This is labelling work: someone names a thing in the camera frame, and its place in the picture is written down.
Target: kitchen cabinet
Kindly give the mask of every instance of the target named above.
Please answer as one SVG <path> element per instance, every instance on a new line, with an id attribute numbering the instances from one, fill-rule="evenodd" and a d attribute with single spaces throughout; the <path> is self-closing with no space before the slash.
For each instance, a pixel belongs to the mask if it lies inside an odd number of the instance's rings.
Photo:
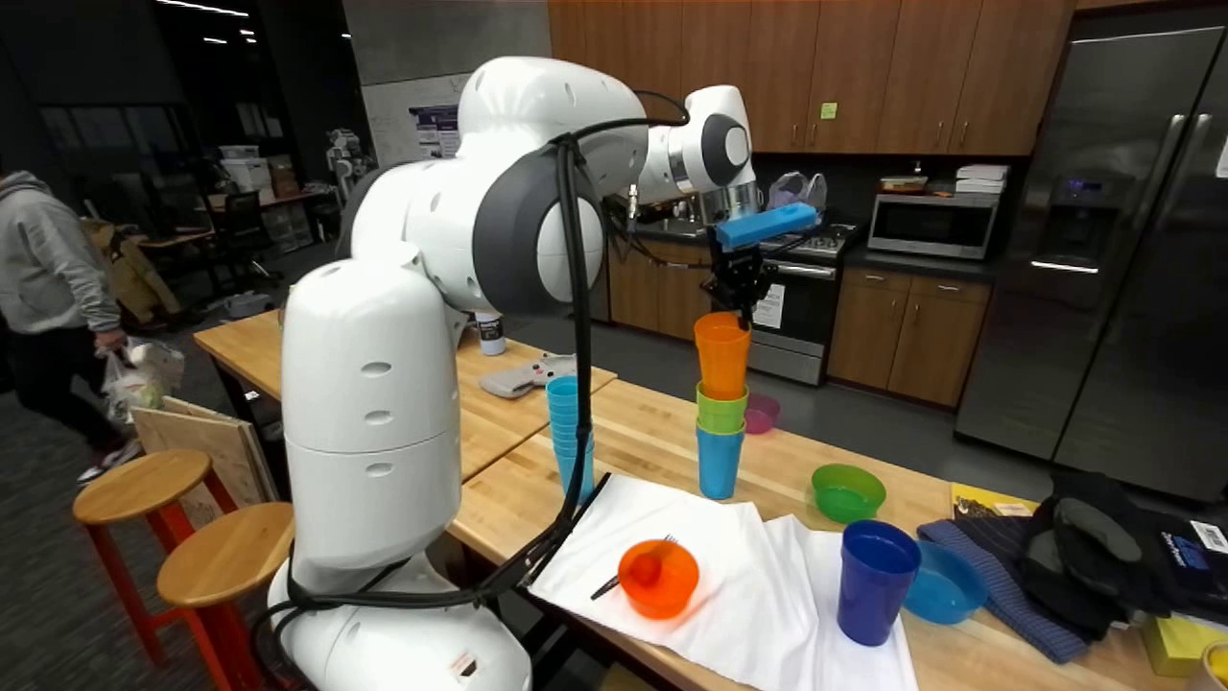
<path id="1" fill-rule="evenodd" d="M 819 0 L 810 84 L 782 84 L 781 120 L 806 121 L 782 151 L 871 153 L 878 151 L 883 84 L 893 53 L 898 0 Z"/>
<path id="2" fill-rule="evenodd" d="M 708 263 L 708 247 L 645 243 L 645 248 L 672 263 Z M 609 318 L 618 325 L 651 330 L 691 341 L 691 325 L 711 311 L 702 291 L 708 268 L 665 268 L 645 252 L 609 256 Z"/>
<path id="3" fill-rule="evenodd" d="M 947 153 L 983 0 L 903 0 L 878 151 Z"/>
<path id="4" fill-rule="evenodd" d="M 555 59 L 642 93 L 737 84 L 759 153 L 1030 153 L 1070 4 L 549 0 L 549 24 Z"/>
<path id="5" fill-rule="evenodd" d="M 883 153 L 1030 153 L 1070 0 L 903 0 Z"/>
<path id="6" fill-rule="evenodd" d="M 911 279 L 898 272 L 847 268 L 841 279 L 829 377 L 891 389 L 891 358 L 911 302 Z"/>
<path id="7" fill-rule="evenodd" d="M 891 391 L 957 405 L 992 302 L 986 285 L 912 276 L 893 341 Z"/>
<path id="8" fill-rule="evenodd" d="M 1067 0 L 983 0 L 947 151 L 1031 153 L 1067 28 Z"/>
<path id="9" fill-rule="evenodd" d="M 662 93 L 667 98 L 682 89 L 682 4 L 658 0 L 549 0 L 552 59 L 591 64 L 624 80 L 637 93 Z M 642 97 L 645 112 L 672 120 L 667 98 Z"/>
<path id="10" fill-rule="evenodd" d="M 1075 10 L 1090 10 L 1090 6 L 1128 6 L 1128 4 L 1158 4 L 1158 0 L 1075 0 Z"/>
<path id="11" fill-rule="evenodd" d="M 961 405 L 992 288 L 947 276 L 847 268 L 829 372 L 940 405 Z"/>

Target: orange cup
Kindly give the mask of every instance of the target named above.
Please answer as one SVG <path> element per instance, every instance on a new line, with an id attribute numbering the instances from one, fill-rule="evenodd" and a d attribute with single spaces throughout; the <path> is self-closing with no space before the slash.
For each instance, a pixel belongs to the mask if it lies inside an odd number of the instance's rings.
<path id="1" fill-rule="evenodd" d="M 687 610 L 700 564 L 681 542 L 642 542 L 618 561 L 618 588 L 645 619 L 674 619 Z"/>
<path id="2" fill-rule="evenodd" d="M 741 398 L 752 330 L 737 325 L 737 311 L 711 311 L 695 318 L 695 349 L 700 349 L 700 389 L 711 398 Z"/>

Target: blue cup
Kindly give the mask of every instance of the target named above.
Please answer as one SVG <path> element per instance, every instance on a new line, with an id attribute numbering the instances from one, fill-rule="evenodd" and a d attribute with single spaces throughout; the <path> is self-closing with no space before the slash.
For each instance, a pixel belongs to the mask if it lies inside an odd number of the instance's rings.
<path id="1" fill-rule="evenodd" d="M 743 434 L 711 434 L 700 427 L 695 437 L 700 437 L 700 496 L 733 499 Z"/>
<path id="2" fill-rule="evenodd" d="M 546 405 L 549 405 L 549 440 L 552 440 L 552 459 L 560 468 L 563 496 L 575 477 L 575 423 L 581 423 L 581 385 L 575 377 L 552 377 L 546 385 Z M 591 434 L 584 450 L 584 481 L 581 492 L 589 496 L 596 489 L 596 468 L 591 468 Z"/>
<path id="3" fill-rule="evenodd" d="M 920 550 L 911 532 L 888 521 L 853 521 L 844 529 L 841 564 L 841 629 L 859 646 L 883 646 L 898 619 L 911 585 L 920 568 Z"/>

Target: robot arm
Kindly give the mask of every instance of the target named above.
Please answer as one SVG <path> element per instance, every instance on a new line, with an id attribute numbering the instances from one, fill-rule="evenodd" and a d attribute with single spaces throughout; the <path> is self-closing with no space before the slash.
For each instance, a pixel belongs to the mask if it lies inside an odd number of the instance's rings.
<path id="1" fill-rule="evenodd" d="M 600 276 L 608 234 L 600 201 L 752 185 L 737 89 L 702 89 L 682 128 L 609 128 L 645 120 L 642 98 L 584 64 L 498 59 L 462 93 L 453 160 L 389 169 L 353 219 L 353 259 L 303 276 L 285 316 L 285 437 L 297 492 L 297 558 L 268 600 L 439 592 L 427 544 L 462 499 L 456 362 L 447 330 L 462 311 L 546 311 L 571 302 L 560 202 L 560 133 L 581 138 L 575 213 L 584 279 Z M 285 633 L 301 666 L 329 688 L 380 680 L 453 680 L 480 659 L 486 680 L 521 666 L 514 636 L 480 610 L 335 608 Z"/>

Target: red stool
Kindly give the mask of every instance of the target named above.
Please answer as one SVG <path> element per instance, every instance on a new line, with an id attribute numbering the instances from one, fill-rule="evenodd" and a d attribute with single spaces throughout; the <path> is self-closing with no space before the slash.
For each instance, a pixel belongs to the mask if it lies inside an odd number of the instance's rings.
<path id="1" fill-rule="evenodd" d="M 242 506 L 178 544 L 156 572 L 156 593 L 184 614 L 220 691 L 265 688 L 242 600 L 271 578 L 292 532 L 297 514 L 287 501 Z"/>
<path id="2" fill-rule="evenodd" d="M 99 554 L 105 572 L 118 593 L 118 608 L 155 664 L 160 664 L 156 629 L 179 620 L 179 614 L 145 610 L 109 526 L 145 517 L 156 542 L 167 544 L 167 554 L 172 554 L 184 538 L 193 538 L 193 521 L 178 499 L 190 496 L 197 482 L 202 482 L 222 512 L 236 512 L 236 499 L 225 482 L 214 477 L 202 450 L 145 454 L 94 481 L 72 499 L 72 517 L 85 526 L 94 550 Z"/>

